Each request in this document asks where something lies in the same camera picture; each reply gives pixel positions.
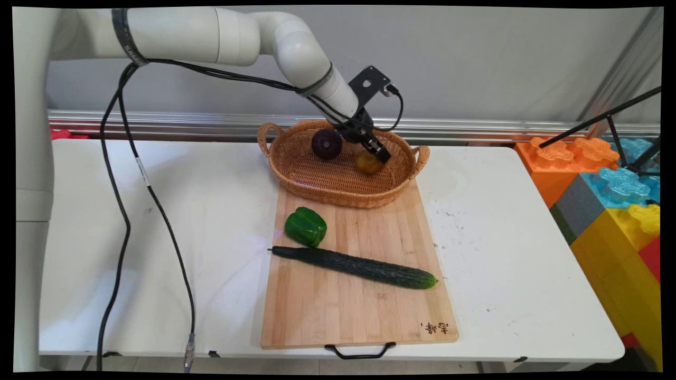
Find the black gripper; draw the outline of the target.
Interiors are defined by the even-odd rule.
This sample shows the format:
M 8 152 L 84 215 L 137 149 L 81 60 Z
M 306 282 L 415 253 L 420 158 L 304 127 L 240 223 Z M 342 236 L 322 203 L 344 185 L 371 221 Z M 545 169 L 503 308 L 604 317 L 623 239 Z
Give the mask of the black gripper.
M 333 127 L 338 131 L 343 139 L 350 144 L 361 144 L 365 151 L 378 159 L 382 164 L 386 164 L 391 154 L 388 149 L 375 137 L 373 132 L 373 120 L 365 108 L 352 116 L 352 119 L 346 122 L 334 122 Z

